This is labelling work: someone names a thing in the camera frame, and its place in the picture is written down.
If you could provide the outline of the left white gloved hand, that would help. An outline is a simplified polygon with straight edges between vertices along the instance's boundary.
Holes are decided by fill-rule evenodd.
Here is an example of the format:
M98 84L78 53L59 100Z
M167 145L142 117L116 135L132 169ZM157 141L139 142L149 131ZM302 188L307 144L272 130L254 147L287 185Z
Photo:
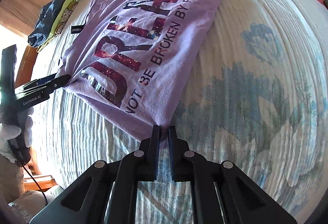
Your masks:
M25 129L23 132L24 135L24 142L26 144L26 147L30 147L32 145L32 126L33 126L33 120L31 118L31 115L34 113L34 108L31 107L28 109L27 112L27 119L24 124ZM15 139L17 136L19 136L22 132L21 128L15 125L10 124L4 124L3 123L3 116L4 112L1 109L1 124L0 124L0 142L1 142L1 155L8 159L11 163L16 162L16 158L14 154L12 153L12 150L9 146L9 140Z

